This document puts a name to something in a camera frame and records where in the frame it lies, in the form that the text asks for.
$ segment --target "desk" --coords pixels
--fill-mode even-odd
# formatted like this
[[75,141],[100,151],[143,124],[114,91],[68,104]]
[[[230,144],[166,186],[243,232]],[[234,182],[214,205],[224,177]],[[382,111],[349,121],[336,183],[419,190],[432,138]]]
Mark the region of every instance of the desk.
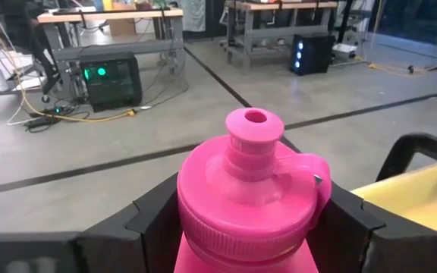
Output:
[[[225,7],[228,8],[227,25],[227,62],[230,64],[232,55],[242,58],[243,69],[246,74],[250,67],[250,56],[253,52],[252,42],[259,39],[274,39],[291,37],[294,34],[311,35],[328,33],[330,12],[337,7],[337,2],[320,2],[318,8],[323,9],[320,25],[295,26],[297,10],[316,8],[316,3],[283,3],[282,10],[294,10],[294,15],[289,27],[275,27],[253,30],[254,11],[277,11],[279,4],[254,4],[248,2],[235,2],[227,0]],[[235,18],[237,12],[245,13],[244,37],[240,39],[235,31]]]
[[82,18],[85,21],[90,20],[116,20],[116,19],[134,19],[134,18],[161,18],[161,11],[130,11],[130,12],[109,12],[93,14],[94,7],[81,8],[83,14],[66,14],[56,15],[47,12],[38,16],[38,21],[43,25],[45,33],[49,39],[50,47],[54,55],[58,72],[61,75],[63,86],[69,88],[69,92],[74,91],[72,84],[71,72],[76,69],[75,62],[80,57],[86,55],[112,54],[118,52],[133,52],[134,54],[149,54],[149,53],[166,53],[165,57],[167,65],[170,67],[170,74],[174,74],[178,69],[179,77],[185,81],[184,62],[185,51],[183,42],[183,25],[181,18],[183,11],[181,9],[172,8],[169,11],[164,11],[165,24],[167,35],[162,40],[150,40],[144,42],[129,42],[113,45],[88,45],[82,46],[77,41],[77,47],[73,47],[69,40],[65,23],[79,23]]

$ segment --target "metal table frame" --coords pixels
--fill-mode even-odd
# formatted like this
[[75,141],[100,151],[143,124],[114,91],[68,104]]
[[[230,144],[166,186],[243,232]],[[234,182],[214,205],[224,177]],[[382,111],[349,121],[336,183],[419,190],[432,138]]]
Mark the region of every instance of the metal table frame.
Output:
[[[234,4],[228,4],[226,2],[226,7],[228,8],[228,24],[227,24],[227,62],[230,64],[232,62],[232,55],[239,56],[242,61],[242,68],[244,74],[247,74],[250,69],[250,57],[252,54],[256,53],[253,51],[253,40],[258,39],[271,39],[271,38],[285,38],[289,36],[293,36],[294,34],[298,35],[313,35],[320,34],[325,35],[328,34],[328,22],[330,18],[330,12],[335,7],[331,6],[319,6],[319,8],[323,9],[321,24],[314,26],[294,26],[296,22],[297,10],[299,8],[292,8],[293,6],[284,4],[282,9],[294,9],[293,19],[291,20],[291,26],[289,27],[276,27],[276,28],[266,28],[266,29],[253,29],[253,20],[254,20],[254,12],[264,11],[264,10],[278,10],[278,5],[270,5],[272,8],[270,9],[262,9],[262,10],[253,10],[244,8],[243,5],[237,5],[234,8]],[[245,13],[245,24],[244,24],[244,37],[239,42],[238,36],[235,35],[235,19],[237,12]]]
[[165,60],[169,66],[170,74],[178,73],[183,82],[186,81],[184,73],[185,51],[183,41],[182,16],[167,16],[165,23],[170,27],[167,39],[153,40],[144,42],[129,42],[112,45],[88,45],[82,46],[77,40],[77,47],[70,43],[69,33],[65,23],[45,23],[42,22],[45,33],[49,39],[50,47],[56,61],[56,67],[61,75],[64,89],[70,94],[78,94],[75,85],[72,84],[71,72],[75,71],[76,62],[80,57],[86,55],[111,54],[116,52],[133,52],[134,54],[165,53]]

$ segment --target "computer tower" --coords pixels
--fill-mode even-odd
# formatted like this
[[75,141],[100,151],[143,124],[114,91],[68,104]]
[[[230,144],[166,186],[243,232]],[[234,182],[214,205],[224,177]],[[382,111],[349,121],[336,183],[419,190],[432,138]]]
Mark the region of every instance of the computer tower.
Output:
[[291,46],[290,70],[300,76],[325,73],[332,61],[333,36],[295,35]]
[[143,88],[132,52],[85,55],[79,62],[94,112],[141,103]]

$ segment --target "green light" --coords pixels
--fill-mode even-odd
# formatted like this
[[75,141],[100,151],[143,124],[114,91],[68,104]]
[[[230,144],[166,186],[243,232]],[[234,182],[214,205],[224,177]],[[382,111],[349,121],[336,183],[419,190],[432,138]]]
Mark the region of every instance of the green light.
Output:
[[100,76],[104,76],[105,75],[105,69],[104,68],[99,68],[98,70],[97,70],[97,74],[99,74]]

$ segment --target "concrete floor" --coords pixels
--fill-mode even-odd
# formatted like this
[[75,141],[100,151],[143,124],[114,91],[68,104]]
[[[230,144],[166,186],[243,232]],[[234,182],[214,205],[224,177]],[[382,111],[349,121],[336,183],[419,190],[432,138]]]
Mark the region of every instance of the concrete floor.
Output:
[[[112,40],[108,34],[104,37]],[[193,42],[186,47],[247,102],[275,112],[286,124],[437,93],[437,71],[412,78],[356,64],[331,67],[327,74],[295,77],[286,69],[284,57],[277,54],[274,59],[254,61],[245,76],[238,61],[226,64],[218,41]],[[437,63],[433,58],[380,45],[368,49],[367,54],[369,59],[389,64]],[[157,55],[139,58],[140,66],[158,60]],[[98,124],[60,123],[36,134],[6,124],[20,97],[0,97],[0,232],[85,230],[175,173],[190,151],[175,148],[193,147],[225,133],[226,114],[242,105],[189,55],[185,71],[188,91],[134,118]],[[142,73],[143,86],[150,85],[155,76],[156,71]],[[162,72],[156,85],[144,94],[145,101],[170,83],[158,101],[184,88]],[[35,106],[43,107],[39,99],[38,94],[30,96]],[[25,118],[20,113],[15,120]],[[437,136],[437,98],[300,125],[285,135],[302,151],[325,157],[334,181],[352,190],[372,183],[394,141],[413,131]],[[174,155],[156,154],[166,150]],[[140,155],[144,161],[135,164],[57,180],[48,176],[126,158],[133,161]],[[430,163],[418,157],[413,168]],[[8,190],[34,177],[44,177],[48,183]]]

